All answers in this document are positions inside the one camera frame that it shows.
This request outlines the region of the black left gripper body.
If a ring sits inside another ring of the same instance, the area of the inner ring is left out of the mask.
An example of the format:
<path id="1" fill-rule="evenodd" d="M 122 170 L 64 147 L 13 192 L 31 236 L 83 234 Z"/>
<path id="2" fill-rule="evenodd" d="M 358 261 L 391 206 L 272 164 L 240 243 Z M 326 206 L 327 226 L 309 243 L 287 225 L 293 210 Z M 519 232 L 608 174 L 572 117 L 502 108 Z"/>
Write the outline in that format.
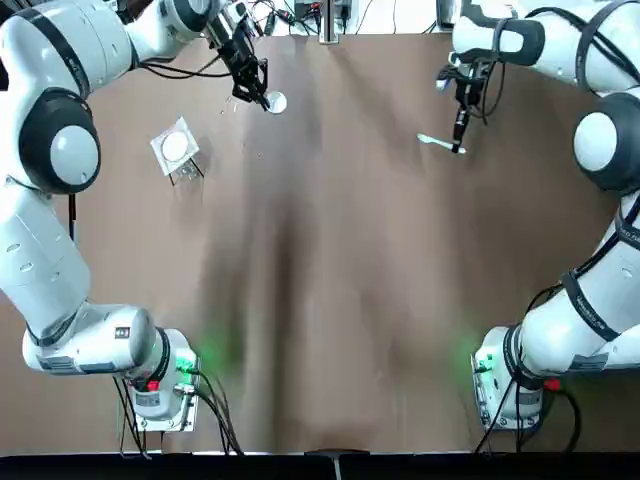
<path id="1" fill-rule="evenodd" d="M 252 39 L 256 33 L 250 18 L 214 19 L 214 48 L 231 76 L 257 76 L 259 62 Z"/>

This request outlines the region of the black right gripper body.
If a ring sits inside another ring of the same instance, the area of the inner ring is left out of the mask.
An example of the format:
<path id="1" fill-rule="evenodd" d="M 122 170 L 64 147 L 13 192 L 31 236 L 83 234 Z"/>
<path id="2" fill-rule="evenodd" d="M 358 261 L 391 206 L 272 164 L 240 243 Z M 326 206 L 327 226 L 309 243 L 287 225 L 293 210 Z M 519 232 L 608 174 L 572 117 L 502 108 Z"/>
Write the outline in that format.
<path id="1" fill-rule="evenodd" d="M 456 101 L 462 109 L 471 109 L 474 105 L 475 80 L 460 73 L 454 75 L 454 80 L 456 83 Z"/>

